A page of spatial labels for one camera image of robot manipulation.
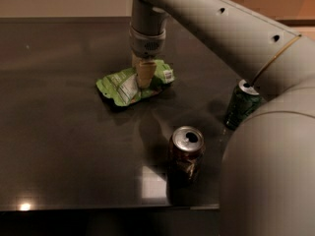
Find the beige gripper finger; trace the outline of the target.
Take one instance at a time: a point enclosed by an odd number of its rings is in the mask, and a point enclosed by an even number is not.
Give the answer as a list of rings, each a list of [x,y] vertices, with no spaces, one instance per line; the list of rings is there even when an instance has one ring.
[[[137,84],[140,89],[150,86],[155,74],[157,64],[155,61],[139,61],[136,65]]]
[[[132,67],[137,67],[140,63],[140,57],[136,56],[134,53],[132,53]]]

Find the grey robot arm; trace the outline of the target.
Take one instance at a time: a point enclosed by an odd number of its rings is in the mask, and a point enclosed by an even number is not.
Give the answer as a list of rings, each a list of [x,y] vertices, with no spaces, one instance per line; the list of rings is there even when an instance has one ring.
[[[220,236],[315,236],[314,42],[229,0],[142,0],[165,10],[259,92],[220,172]]]

